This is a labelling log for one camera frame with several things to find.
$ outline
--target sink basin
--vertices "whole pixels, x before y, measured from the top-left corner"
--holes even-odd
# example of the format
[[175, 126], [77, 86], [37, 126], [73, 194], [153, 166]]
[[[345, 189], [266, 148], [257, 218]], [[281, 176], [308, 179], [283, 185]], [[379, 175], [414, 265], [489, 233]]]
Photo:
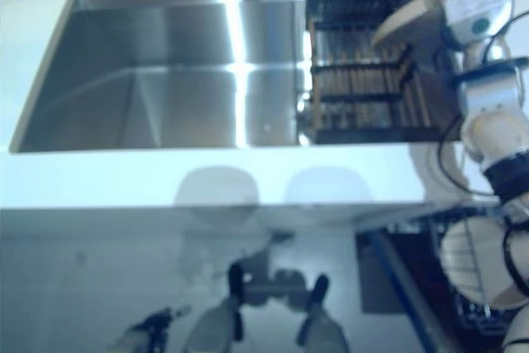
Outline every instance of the sink basin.
[[12, 151], [298, 145], [307, 0], [68, 0]]

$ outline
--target glossy surface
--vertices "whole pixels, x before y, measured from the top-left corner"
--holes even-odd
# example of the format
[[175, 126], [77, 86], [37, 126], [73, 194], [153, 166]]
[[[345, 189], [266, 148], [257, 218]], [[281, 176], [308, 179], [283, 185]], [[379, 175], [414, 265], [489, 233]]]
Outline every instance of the glossy surface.
[[67, 7], [15, 151], [298, 144], [305, 0]]

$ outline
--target black cable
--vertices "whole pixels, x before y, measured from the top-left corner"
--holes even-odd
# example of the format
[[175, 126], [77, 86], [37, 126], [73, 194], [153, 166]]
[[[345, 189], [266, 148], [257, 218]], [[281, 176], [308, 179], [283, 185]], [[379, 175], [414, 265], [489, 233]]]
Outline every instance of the black cable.
[[524, 294], [526, 297], [529, 298], [529, 279], [525, 280], [520, 272], [518, 272], [518, 269], [516, 265], [514, 264], [514, 260], [512, 259], [512, 252], [511, 252], [511, 244], [513, 236], [519, 232], [519, 233], [527, 233], [529, 226], [524, 227], [521, 229], [520, 227], [517, 227], [516, 229], [514, 227], [510, 227], [508, 225], [507, 231], [505, 232], [505, 236], [503, 237], [503, 260], [505, 262], [505, 266], [507, 267], [507, 270], [509, 274], [511, 275], [512, 281], [514, 281], [514, 284], [517, 286], [518, 291], [520, 293]]
[[461, 115], [457, 115], [456, 117], [454, 117], [454, 120], [452, 120], [450, 122], [448, 127], [441, 134], [441, 138], [440, 138], [439, 143], [437, 145], [437, 164], [439, 165], [439, 169], [441, 170], [443, 175], [445, 175], [446, 179], [448, 179], [459, 190], [461, 190], [461, 191], [463, 191], [465, 193], [475, 194], [477, 196], [485, 196], [485, 197], [488, 197], [488, 198], [494, 198], [494, 197], [496, 197], [496, 195], [493, 194], [493, 193], [486, 193], [486, 192], [481, 192], [479, 190], [473, 190], [473, 189], [467, 188], [460, 181], [458, 181], [452, 175], [450, 175], [450, 173], [446, 169], [445, 165], [443, 164], [443, 159], [442, 159], [443, 156], [442, 155], [443, 155], [443, 149], [445, 147], [446, 140], [448, 139], [448, 135], [452, 132], [452, 130], [455, 128], [455, 126], [457, 126], [457, 124], [461, 121], [461, 119], [462, 119]]
[[504, 26], [502, 26], [502, 29], [500, 29], [498, 31], [498, 33], [496, 33], [495, 35], [493, 35], [491, 38], [490, 38], [490, 42], [488, 43], [487, 47], [485, 47], [485, 52], [483, 53], [483, 60], [481, 61], [481, 65], [482, 66], [485, 66], [488, 61], [487, 61], [487, 57], [488, 57], [488, 52], [490, 51], [490, 49], [492, 48], [494, 42], [496, 41], [496, 39], [498, 39], [501, 35], [505, 35], [509, 29], [509, 27], [516, 21], [518, 20], [521, 20], [522, 18], [524, 17], [527, 17], [529, 16], [529, 10], [526, 10], [524, 12], [521, 12], [520, 14], [518, 14], [517, 16], [511, 18], [509, 20], [509, 22], [507, 22]]

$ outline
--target dish rack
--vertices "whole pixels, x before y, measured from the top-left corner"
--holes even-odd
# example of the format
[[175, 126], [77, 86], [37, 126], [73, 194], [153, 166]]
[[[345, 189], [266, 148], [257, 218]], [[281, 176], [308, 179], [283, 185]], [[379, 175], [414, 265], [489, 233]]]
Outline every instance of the dish rack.
[[312, 89], [305, 122], [317, 144], [437, 141], [412, 49], [371, 36], [403, 0], [309, 0]]
[[[469, 232], [468, 219], [477, 215], [490, 215], [491, 209], [458, 209], [442, 214], [437, 214], [434, 217], [427, 219], [427, 227], [431, 233], [432, 247], [435, 257], [441, 266], [441, 240], [451, 225], [457, 222], [465, 223], [465, 232], [462, 236], [453, 236], [457, 239], [467, 239], [469, 252], [474, 264], [465, 269], [458, 269], [458, 272], [464, 271], [475, 275], [475, 283], [473, 285], [465, 285], [466, 289], [475, 289], [481, 294], [482, 300], [486, 301], [485, 289], [481, 279], [478, 261], [474, 251], [474, 243], [472, 235]], [[476, 330], [483, 336], [504, 336], [507, 332], [509, 324], [512, 320], [512, 311], [491, 309], [488, 305], [480, 305], [469, 301], [466, 297], [460, 294], [454, 286], [450, 286], [450, 294], [453, 297], [454, 310], [457, 315], [457, 321], [461, 327], [467, 330]]]

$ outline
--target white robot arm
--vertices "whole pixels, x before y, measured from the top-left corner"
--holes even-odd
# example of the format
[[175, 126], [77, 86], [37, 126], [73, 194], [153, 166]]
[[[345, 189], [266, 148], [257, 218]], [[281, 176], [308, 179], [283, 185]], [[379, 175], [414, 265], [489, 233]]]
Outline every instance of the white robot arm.
[[521, 70], [503, 35], [513, 0], [414, 0], [378, 29], [373, 44], [421, 46], [431, 35], [461, 55], [455, 85], [464, 118], [461, 140], [513, 222], [529, 220], [529, 120]]

